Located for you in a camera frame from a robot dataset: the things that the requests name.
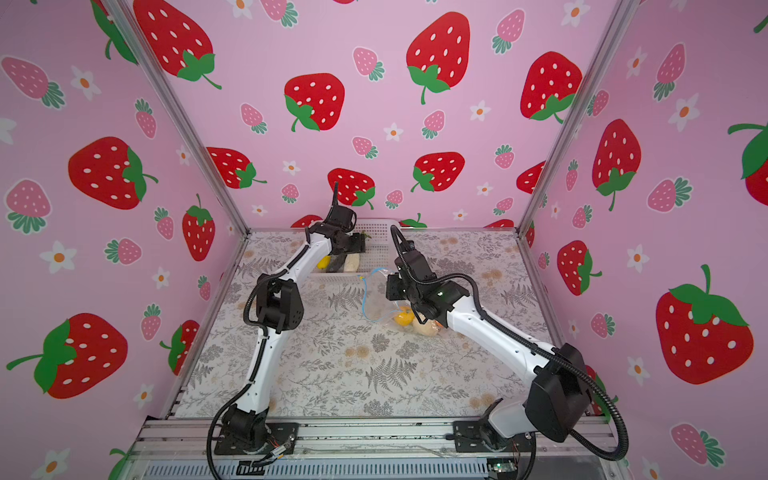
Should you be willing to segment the yellow toy banana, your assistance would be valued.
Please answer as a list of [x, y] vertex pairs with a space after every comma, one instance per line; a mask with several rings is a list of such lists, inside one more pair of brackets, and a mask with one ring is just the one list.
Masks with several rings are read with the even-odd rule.
[[319, 270], [326, 270], [331, 262], [330, 256], [323, 257], [317, 264]]

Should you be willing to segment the beige toy bun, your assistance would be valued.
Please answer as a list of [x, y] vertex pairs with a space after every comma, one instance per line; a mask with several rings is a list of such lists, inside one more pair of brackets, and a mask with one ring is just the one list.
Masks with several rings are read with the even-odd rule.
[[412, 326], [415, 333], [426, 337], [436, 336], [441, 330], [441, 325], [434, 320], [427, 320], [424, 323], [415, 320]]

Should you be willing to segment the white plastic basket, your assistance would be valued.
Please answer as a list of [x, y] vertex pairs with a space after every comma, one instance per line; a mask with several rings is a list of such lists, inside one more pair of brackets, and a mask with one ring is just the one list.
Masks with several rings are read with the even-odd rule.
[[355, 228], [350, 232], [350, 235], [360, 234], [365, 240], [365, 251], [360, 252], [357, 257], [357, 269], [354, 272], [347, 272], [344, 270], [344, 265], [341, 265], [337, 271], [328, 272], [329, 267], [326, 269], [318, 267], [322, 258], [313, 255], [317, 261], [313, 264], [308, 277], [331, 282], [355, 281], [361, 280], [378, 269], [383, 272], [384, 269], [391, 268], [396, 256], [390, 237], [390, 227], [394, 224], [395, 222], [389, 219], [358, 220]]

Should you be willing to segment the clear zip top bag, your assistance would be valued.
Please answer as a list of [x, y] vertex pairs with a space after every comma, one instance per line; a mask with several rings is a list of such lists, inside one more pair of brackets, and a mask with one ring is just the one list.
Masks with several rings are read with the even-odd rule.
[[386, 297], [390, 275], [391, 272], [389, 270], [384, 269], [381, 272], [378, 269], [361, 279], [363, 284], [362, 316], [370, 323], [381, 324], [390, 329], [415, 333], [412, 326], [413, 323], [402, 327], [394, 321], [394, 316], [402, 307], [411, 308], [411, 306], [407, 300], [389, 300]]

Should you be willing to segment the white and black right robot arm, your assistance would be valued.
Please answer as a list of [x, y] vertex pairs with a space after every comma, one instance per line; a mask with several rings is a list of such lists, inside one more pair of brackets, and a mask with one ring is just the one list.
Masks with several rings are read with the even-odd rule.
[[[437, 275], [426, 257], [398, 226], [390, 235], [397, 253], [396, 271], [388, 278], [387, 297], [406, 300], [418, 323], [435, 321], [460, 333], [494, 355], [527, 386], [524, 401], [502, 400], [485, 415], [491, 431], [502, 439], [540, 433], [562, 443], [573, 438], [597, 457], [619, 461], [629, 451], [629, 432], [617, 406], [591, 378], [580, 351], [570, 344], [556, 347], [506, 323], [482, 306], [477, 282], [465, 273]], [[617, 445], [603, 449], [579, 433], [576, 425], [595, 399], [614, 423]]]

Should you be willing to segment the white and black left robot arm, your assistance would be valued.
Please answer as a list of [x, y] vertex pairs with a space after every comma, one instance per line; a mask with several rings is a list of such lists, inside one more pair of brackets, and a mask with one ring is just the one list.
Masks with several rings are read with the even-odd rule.
[[243, 322], [260, 331], [260, 342], [250, 361], [244, 386], [214, 415], [206, 437], [206, 462], [211, 475], [220, 479], [214, 464], [214, 430], [245, 452], [257, 453], [272, 443], [267, 424], [269, 393], [274, 384], [282, 349], [300, 325], [304, 306], [300, 287], [326, 256], [359, 253], [365, 239], [353, 232], [357, 214], [338, 200], [339, 185], [327, 216], [304, 229], [304, 242], [274, 273], [262, 274], [243, 309]]

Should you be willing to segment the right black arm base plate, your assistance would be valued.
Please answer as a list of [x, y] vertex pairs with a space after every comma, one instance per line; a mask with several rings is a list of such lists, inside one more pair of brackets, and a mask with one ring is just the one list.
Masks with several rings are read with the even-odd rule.
[[530, 453], [535, 440], [532, 433], [504, 437], [481, 420], [454, 421], [445, 439], [452, 441], [459, 453]]

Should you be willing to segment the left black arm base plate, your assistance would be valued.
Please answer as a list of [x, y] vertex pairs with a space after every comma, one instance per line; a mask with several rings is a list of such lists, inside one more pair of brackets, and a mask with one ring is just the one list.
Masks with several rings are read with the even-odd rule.
[[251, 429], [225, 426], [218, 434], [213, 452], [220, 456], [265, 456], [282, 447], [281, 455], [291, 455], [294, 452], [299, 427], [300, 424], [294, 422], [262, 423]]

